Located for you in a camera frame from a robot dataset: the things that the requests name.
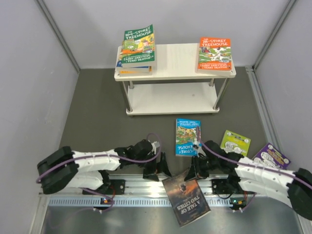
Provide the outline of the dark tale of cities book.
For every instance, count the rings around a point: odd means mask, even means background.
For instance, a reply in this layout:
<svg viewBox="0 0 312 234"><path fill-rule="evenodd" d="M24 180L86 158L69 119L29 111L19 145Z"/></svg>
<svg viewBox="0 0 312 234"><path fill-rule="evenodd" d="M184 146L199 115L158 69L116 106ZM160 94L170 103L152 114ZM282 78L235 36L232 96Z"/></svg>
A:
<svg viewBox="0 0 312 234"><path fill-rule="evenodd" d="M211 212L211 208L198 184L185 181L188 170L162 181L180 227L184 227Z"/></svg>

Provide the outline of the light blue storey treehouse book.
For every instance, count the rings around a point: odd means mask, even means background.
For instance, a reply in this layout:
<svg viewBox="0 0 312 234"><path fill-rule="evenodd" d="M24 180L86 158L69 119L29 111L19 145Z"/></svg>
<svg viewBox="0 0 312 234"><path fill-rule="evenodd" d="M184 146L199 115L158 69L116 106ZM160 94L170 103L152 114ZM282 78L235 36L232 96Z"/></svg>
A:
<svg viewBox="0 0 312 234"><path fill-rule="evenodd" d="M196 156L194 145L201 146L197 134L201 131L201 121L193 119L176 119L175 155Z"/></svg>

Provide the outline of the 130-storey treehouse book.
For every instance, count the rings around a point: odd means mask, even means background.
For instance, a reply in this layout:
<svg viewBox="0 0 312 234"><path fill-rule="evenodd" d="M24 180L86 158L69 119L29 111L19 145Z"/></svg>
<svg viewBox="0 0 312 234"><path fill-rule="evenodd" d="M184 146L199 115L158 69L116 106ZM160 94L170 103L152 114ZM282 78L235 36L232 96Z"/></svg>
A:
<svg viewBox="0 0 312 234"><path fill-rule="evenodd" d="M144 69L130 69L130 70L120 70L117 71L117 75L120 77L134 77L134 76L149 76L151 75L152 67L144 68Z"/></svg>

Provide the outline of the blue 91-storey treehouse book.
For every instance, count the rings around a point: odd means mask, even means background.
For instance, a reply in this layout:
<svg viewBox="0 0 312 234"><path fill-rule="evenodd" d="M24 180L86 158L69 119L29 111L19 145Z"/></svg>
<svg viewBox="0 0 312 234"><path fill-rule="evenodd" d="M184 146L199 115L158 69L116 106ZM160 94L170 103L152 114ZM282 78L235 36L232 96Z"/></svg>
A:
<svg viewBox="0 0 312 234"><path fill-rule="evenodd" d="M116 59L116 66L115 70L120 71L131 71L131 72L150 72L150 66L136 66L136 67L127 67L123 68L121 64L121 49L122 46L119 46L117 49L117 59Z"/></svg>

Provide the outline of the green 104-storey treehouse book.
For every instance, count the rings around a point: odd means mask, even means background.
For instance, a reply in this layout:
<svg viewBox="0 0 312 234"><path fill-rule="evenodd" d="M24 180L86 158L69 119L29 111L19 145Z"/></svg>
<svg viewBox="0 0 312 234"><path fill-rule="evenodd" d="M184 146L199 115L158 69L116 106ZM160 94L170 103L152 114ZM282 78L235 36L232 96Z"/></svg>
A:
<svg viewBox="0 0 312 234"><path fill-rule="evenodd" d="M123 68L156 66L156 43L154 26L126 30L121 49Z"/></svg>

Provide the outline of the orange 78-storey treehouse book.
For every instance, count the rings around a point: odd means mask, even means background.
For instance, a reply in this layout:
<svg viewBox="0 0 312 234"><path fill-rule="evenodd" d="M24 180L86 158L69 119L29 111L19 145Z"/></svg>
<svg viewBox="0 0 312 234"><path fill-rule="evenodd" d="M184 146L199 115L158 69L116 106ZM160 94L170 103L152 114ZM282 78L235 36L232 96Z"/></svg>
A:
<svg viewBox="0 0 312 234"><path fill-rule="evenodd" d="M232 72L232 61L229 38L200 38L196 61L198 73L227 76Z"/></svg>

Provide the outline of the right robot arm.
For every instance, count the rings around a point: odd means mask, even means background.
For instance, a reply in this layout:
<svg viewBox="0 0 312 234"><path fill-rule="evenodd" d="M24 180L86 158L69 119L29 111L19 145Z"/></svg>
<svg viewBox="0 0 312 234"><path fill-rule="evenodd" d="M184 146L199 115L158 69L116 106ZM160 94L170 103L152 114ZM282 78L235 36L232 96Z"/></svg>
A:
<svg viewBox="0 0 312 234"><path fill-rule="evenodd" d="M210 171L218 169L228 176L227 188L231 193L243 190L265 195L311 220L312 174L309 170L290 171L264 166L241 154L226 152L212 140L195 144L193 149L195 155L185 181L206 179Z"/></svg>

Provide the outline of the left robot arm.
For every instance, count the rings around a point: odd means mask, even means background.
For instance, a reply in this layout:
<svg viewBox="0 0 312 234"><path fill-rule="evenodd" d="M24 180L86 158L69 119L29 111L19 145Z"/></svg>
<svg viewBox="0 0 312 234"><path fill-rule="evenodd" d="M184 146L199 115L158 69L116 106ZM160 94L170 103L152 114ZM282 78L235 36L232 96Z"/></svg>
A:
<svg viewBox="0 0 312 234"><path fill-rule="evenodd" d="M61 147L37 164L36 183L41 185L45 195L65 188L104 194L112 185L109 172L131 165L142 168L142 177L151 181L158 181L159 173L172 175L160 143L143 139L135 145L102 152L79 152L69 146Z"/></svg>

